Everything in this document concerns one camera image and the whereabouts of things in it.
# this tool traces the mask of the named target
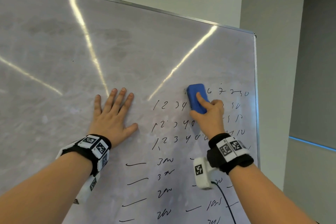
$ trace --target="whiteboard frame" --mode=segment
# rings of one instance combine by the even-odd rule
[[[219,26],[219,27],[224,27],[224,28],[229,28],[229,29],[233,29],[233,30],[237,30],[237,31],[241,31],[241,32],[245,32],[245,33],[249,33],[249,34],[253,35],[253,41],[254,41],[254,84],[255,84],[256,121],[257,121],[256,122],[257,123],[256,124],[256,126],[257,126],[257,158],[258,158],[258,168],[260,169],[259,107],[258,107],[257,48],[256,48],[256,38],[257,38],[257,36],[255,35],[255,33],[253,31],[244,30],[244,29],[240,29],[240,28],[236,28],[236,27],[231,27],[231,26],[227,26],[227,25],[223,25],[223,24],[219,24],[219,23],[215,23],[215,22],[211,22],[211,21],[206,21],[206,20],[202,20],[202,19],[197,19],[197,18],[193,18],[193,17],[189,17],[189,16],[179,15],[179,14],[176,14],[176,13],[173,13],[173,12],[168,12],[168,11],[165,11],[165,10],[161,10],[161,9],[157,9],[157,8],[153,8],[153,7],[149,7],[149,6],[145,6],[145,5],[139,5],[139,4],[123,1],[123,0],[107,0],[107,1],[112,1],[112,2],[115,2],[115,3],[123,4],[123,5],[130,5],[130,6],[134,6],[134,7],[154,11],[154,12],[159,12],[159,13],[163,13],[163,14],[169,14],[169,15],[173,15],[173,16],[177,16],[177,17],[181,17],[181,18],[186,18],[186,19],[189,19],[189,20],[204,22],[204,23],[207,23],[207,24],[211,24],[211,25],[215,25],[215,26]]]

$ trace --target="wire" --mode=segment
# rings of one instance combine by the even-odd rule
[[[223,197],[224,197],[224,199],[225,199],[225,202],[226,202],[226,204],[227,204],[227,206],[228,206],[228,208],[229,208],[229,210],[230,210],[230,213],[231,213],[233,222],[234,222],[234,224],[237,224],[236,221],[235,221],[235,218],[233,217],[233,213],[232,213],[232,211],[231,211],[231,208],[230,208],[230,206],[229,206],[228,201],[226,200],[226,197],[224,196],[224,193],[223,193],[222,189],[220,188],[220,186],[219,186],[217,183],[215,183],[215,182],[213,182],[213,181],[211,181],[211,183],[212,183],[212,184],[215,184],[215,185],[219,188],[219,190],[222,192],[222,195],[223,195]]]

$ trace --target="blue light strip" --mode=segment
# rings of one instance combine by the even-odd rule
[[[324,148],[324,149],[327,149],[327,150],[336,151],[336,149],[333,149],[333,148],[330,148],[330,147],[327,147],[327,146],[323,146],[323,145],[320,145],[320,144],[317,144],[317,143],[312,143],[312,142],[302,140],[302,139],[299,139],[299,138],[296,138],[296,137],[290,136],[289,138],[294,139],[296,141],[303,142],[303,143],[311,144],[311,145],[314,145],[314,146],[317,146],[317,147],[321,147],[321,148]]]

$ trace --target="person's right hand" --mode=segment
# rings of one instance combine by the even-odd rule
[[[201,94],[198,92],[196,94],[198,102],[207,109],[207,113],[200,114],[194,110],[190,111],[191,117],[197,121],[202,132],[210,140],[214,136],[225,133],[223,124],[223,102],[221,100],[215,99],[211,103],[205,101]]]

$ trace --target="whiteboard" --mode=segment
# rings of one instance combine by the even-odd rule
[[[208,139],[186,88],[203,83],[258,165],[255,35],[117,0],[0,0],[1,193],[86,135],[93,99],[135,94],[139,131],[110,153],[85,205],[64,223],[233,223],[219,190],[195,186]],[[249,223],[228,176],[213,173],[237,223]]]

